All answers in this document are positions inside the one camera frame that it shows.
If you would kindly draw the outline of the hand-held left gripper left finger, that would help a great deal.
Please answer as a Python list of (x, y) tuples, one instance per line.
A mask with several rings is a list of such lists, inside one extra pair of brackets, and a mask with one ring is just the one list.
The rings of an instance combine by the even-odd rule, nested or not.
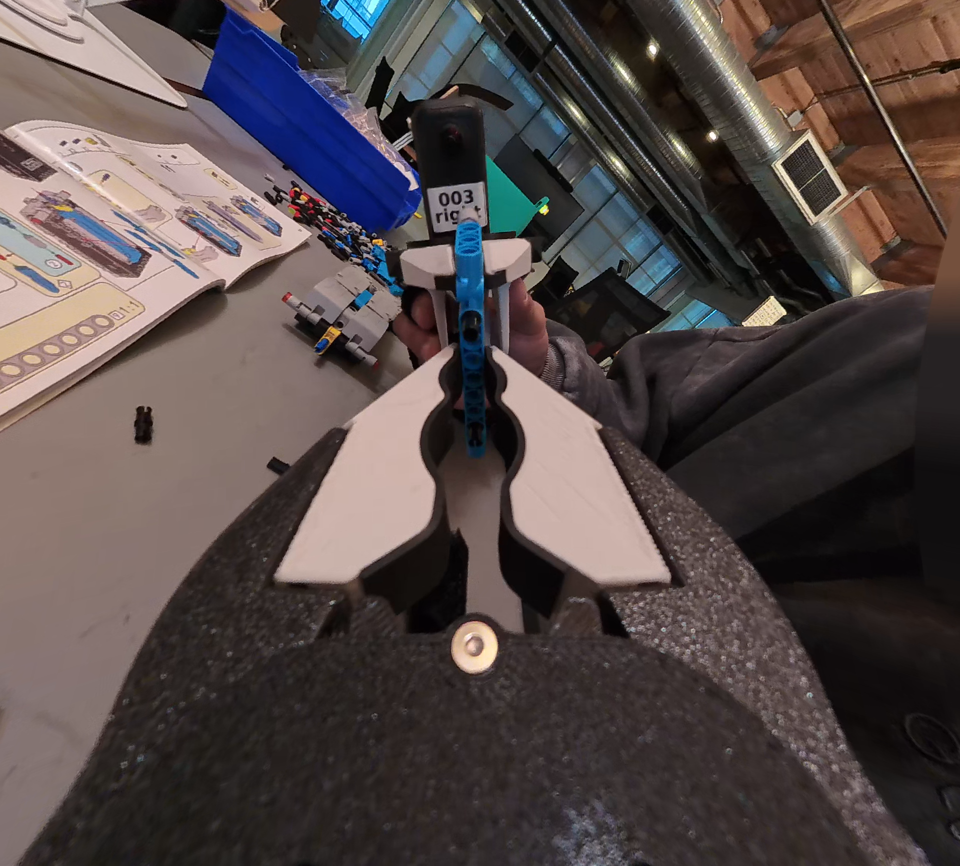
[(448, 566), (439, 463), (460, 369), (448, 346), (348, 422), (274, 581), (428, 593)]

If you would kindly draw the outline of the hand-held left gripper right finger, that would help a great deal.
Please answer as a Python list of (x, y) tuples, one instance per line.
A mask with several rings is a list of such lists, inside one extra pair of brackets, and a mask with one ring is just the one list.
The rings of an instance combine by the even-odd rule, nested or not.
[(600, 590), (671, 582), (671, 572), (601, 438), (576, 405), (493, 347), (496, 407), (516, 439), (501, 493), (500, 558), (524, 548)]

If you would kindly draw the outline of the blue perforated building beam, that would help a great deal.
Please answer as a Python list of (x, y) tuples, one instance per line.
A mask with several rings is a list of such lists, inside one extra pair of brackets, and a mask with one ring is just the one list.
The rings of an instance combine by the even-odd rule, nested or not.
[[(462, 375), (462, 412), (466, 452), (469, 457), (482, 458), (487, 444), (486, 393), (486, 280), (482, 228), (462, 214), (454, 239), (457, 266), (455, 299), (458, 305), (458, 354)], [(461, 339), (459, 317), (466, 310), (476, 310), (483, 316), (483, 337), (474, 344)]]

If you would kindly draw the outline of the person's right hand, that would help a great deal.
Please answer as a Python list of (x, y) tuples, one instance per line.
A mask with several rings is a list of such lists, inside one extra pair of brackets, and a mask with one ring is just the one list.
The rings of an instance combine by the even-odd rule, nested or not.
[[(407, 308), (392, 321), (392, 331), (418, 362), (426, 362), (442, 349), (430, 291), (407, 290)], [(544, 308), (535, 301), (523, 279), (509, 288), (509, 355), (534, 376), (542, 375), (549, 347)]]

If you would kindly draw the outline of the teal felt bag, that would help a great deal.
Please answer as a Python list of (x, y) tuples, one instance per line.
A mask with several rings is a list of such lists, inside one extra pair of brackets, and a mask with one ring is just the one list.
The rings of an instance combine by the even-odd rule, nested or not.
[(550, 207), (550, 192), (534, 188), (528, 194), (505, 173), (496, 161), (486, 156), (486, 193), (488, 225), (486, 232), (492, 238), (521, 236), (531, 224), (544, 232)]

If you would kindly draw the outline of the large black display screen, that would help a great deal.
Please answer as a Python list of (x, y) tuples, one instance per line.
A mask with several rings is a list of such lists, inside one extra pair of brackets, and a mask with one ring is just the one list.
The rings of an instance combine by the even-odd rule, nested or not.
[(584, 212), (572, 187), (539, 150), (515, 133), (494, 161), (513, 184), (534, 202), (536, 209), (527, 233), (544, 237), (547, 245), (559, 239)]

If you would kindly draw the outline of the grey black motor block assembly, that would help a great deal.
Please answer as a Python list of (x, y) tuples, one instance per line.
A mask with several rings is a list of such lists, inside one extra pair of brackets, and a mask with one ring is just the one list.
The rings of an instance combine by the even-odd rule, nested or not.
[(318, 282), (304, 300), (287, 292), (282, 302), (301, 328), (316, 335), (317, 356), (339, 353), (371, 369), (379, 365), (374, 347), (402, 311), (399, 295), (353, 264)]

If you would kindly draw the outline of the pile of clear plastic bags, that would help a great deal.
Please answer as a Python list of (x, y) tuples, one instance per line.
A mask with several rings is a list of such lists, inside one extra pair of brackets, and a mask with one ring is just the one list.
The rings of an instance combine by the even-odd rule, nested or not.
[(409, 181), (412, 188), (420, 186), (412, 166), (402, 158), (399, 150), (382, 132), (374, 107), (365, 107), (347, 84), (345, 68), (308, 68), (298, 71), (311, 86), (353, 129), (376, 148)]

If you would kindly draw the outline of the pile of small building pieces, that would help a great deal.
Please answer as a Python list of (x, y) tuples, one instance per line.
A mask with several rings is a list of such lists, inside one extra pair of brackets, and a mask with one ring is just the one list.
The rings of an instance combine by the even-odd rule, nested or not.
[(402, 295), (402, 283), (391, 273), (388, 262), (399, 251), (382, 237), (353, 222), (330, 202), (308, 193), (295, 181), (286, 189), (273, 184), (263, 195), (294, 221), (315, 229), (318, 239), (339, 260), (361, 267), (391, 293)]

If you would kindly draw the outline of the black mesh office chair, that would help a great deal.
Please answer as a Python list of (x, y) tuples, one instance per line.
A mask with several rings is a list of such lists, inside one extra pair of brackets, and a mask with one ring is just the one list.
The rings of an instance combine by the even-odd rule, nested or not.
[(566, 297), (562, 314), (558, 322), (581, 337), (597, 363), (613, 359), (630, 339), (669, 318), (668, 310), (639, 293), (613, 267)]

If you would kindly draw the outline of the blue plastic bin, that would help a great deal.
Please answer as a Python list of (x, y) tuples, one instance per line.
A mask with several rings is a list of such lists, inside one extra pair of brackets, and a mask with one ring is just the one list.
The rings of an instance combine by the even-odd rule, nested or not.
[(374, 231), (403, 225), (419, 181), (391, 164), (301, 76), (294, 53), (232, 9), (202, 91), (298, 177)]

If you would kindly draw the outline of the white ceiling air vent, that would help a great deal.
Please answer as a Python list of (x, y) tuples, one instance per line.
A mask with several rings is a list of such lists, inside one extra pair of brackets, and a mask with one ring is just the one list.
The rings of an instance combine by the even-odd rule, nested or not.
[(774, 160), (772, 169), (809, 224), (832, 215), (849, 195), (848, 188), (810, 130), (798, 133), (789, 148)]

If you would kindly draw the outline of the open instruction booklet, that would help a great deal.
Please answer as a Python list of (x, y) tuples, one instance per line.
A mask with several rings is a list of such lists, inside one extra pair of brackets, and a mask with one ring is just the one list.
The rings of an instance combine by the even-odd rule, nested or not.
[(188, 144), (2, 132), (1, 426), (310, 234)]

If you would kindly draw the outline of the person's dark jacket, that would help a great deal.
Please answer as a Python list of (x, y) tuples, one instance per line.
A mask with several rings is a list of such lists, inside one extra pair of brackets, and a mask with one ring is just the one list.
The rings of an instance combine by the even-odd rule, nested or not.
[(666, 473), (774, 588), (895, 817), (958, 864), (958, 597), (922, 566), (914, 445), (839, 479)]

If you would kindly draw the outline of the silver ventilation duct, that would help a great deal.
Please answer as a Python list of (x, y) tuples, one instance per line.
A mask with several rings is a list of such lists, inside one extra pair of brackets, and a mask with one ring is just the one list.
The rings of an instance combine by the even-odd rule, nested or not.
[(774, 173), (793, 134), (762, 92), (708, 0), (626, 0), (666, 60), (825, 284), (851, 296), (883, 291), (838, 214), (811, 224)]

